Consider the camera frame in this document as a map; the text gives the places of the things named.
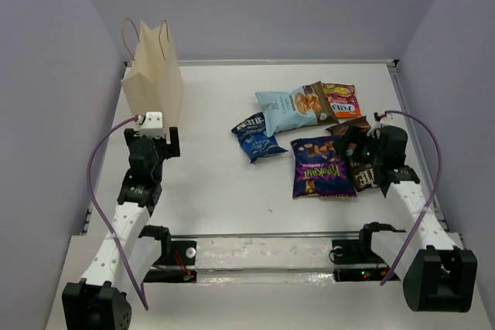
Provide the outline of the brown Kettle chips bag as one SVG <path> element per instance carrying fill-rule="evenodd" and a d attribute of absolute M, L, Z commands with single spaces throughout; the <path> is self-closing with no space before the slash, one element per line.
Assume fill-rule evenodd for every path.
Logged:
<path fill-rule="evenodd" d="M 349 119 L 340 124 L 335 124 L 331 127 L 328 127 L 326 131 L 328 131 L 331 135 L 343 136 L 346 133 L 347 128 L 350 126 L 357 126 L 361 128 L 361 131 L 364 133 L 368 132 L 368 130 L 370 129 L 370 124 L 367 121 L 367 117 L 362 116 Z M 358 192 L 362 192 L 365 189 L 378 187 L 378 185 L 375 183 L 374 170 L 372 169 L 372 165 L 351 161 L 349 163 L 349 170 L 352 176 L 354 187 Z"/>

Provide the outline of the purple Krokant snack bag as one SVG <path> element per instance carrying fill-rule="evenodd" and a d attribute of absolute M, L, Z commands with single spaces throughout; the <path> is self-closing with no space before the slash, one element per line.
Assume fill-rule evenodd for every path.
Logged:
<path fill-rule="evenodd" d="M 357 196 L 350 171 L 335 144 L 339 135 L 291 141 L 295 156 L 292 198 L 349 199 Z"/>

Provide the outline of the orange Fox's candy bag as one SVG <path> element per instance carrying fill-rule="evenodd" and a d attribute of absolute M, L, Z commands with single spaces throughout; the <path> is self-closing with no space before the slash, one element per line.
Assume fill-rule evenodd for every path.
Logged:
<path fill-rule="evenodd" d="M 323 91 L 338 119 L 362 116 L 354 85 L 324 83 Z"/>

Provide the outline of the light blue cassava chips bag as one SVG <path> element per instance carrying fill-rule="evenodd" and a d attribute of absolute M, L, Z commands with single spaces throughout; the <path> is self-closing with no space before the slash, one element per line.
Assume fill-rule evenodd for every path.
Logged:
<path fill-rule="evenodd" d="M 281 131 L 339 123 L 321 81 L 292 92 L 258 91 L 255 96 L 264 109 L 269 137 Z"/>

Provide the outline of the beige paper bag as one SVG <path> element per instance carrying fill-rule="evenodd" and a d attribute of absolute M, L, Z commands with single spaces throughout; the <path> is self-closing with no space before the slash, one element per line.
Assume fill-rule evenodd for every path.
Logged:
<path fill-rule="evenodd" d="M 131 67 L 121 80 L 132 115 L 162 114 L 162 133 L 172 136 L 178 125 L 184 82 L 169 23 L 164 19 L 154 29 L 140 22 L 135 29 L 138 44 L 131 56 Z"/>

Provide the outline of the dark blue chips bag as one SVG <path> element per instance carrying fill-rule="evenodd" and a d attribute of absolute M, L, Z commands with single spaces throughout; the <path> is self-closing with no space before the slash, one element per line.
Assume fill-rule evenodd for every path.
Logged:
<path fill-rule="evenodd" d="M 254 164 L 259 158 L 267 158 L 287 152 L 280 147 L 275 137 L 267 136 L 265 116 L 262 112 L 251 115 L 231 129 L 241 149 Z"/>

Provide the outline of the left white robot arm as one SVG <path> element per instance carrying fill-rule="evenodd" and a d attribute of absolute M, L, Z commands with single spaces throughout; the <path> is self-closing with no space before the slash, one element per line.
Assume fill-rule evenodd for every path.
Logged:
<path fill-rule="evenodd" d="M 171 235 L 149 220 L 162 192 L 164 161 L 180 155 L 179 132 L 125 130 L 129 168 L 121 184 L 114 215 L 104 222 L 108 232 L 89 267 L 62 293 L 68 329 L 127 329 L 131 301 L 146 304 L 144 278 L 153 264 L 171 255 Z"/>

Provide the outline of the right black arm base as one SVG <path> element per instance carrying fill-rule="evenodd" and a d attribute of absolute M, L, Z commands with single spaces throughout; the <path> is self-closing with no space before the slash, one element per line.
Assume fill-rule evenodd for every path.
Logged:
<path fill-rule="evenodd" d="M 356 239 L 332 240 L 328 256 L 338 283 L 381 281 L 389 271 L 389 266 L 379 256 L 363 252 Z"/>

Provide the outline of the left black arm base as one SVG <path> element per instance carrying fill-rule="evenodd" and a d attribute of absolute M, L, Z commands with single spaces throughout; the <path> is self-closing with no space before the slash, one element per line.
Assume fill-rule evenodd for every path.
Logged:
<path fill-rule="evenodd" d="M 144 282 L 167 284 L 196 283 L 195 240 L 173 240 L 167 256 L 162 255 L 145 275 Z"/>

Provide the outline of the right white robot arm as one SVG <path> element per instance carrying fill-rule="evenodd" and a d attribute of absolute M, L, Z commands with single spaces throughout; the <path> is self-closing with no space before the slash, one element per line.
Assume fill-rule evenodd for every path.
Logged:
<path fill-rule="evenodd" d="M 414 169 L 405 163 L 408 135 L 393 125 L 369 132 L 349 126 L 335 144 L 348 162 L 371 165 L 385 201 L 403 223 L 366 223 L 353 240 L 334 240 L 330 257 L 336 265 L 388 266 L 383 281 L 397 277 L 412 311 L 459 312 L 471 309 L 477 259 L 442 228 L 424 196 Z"/>

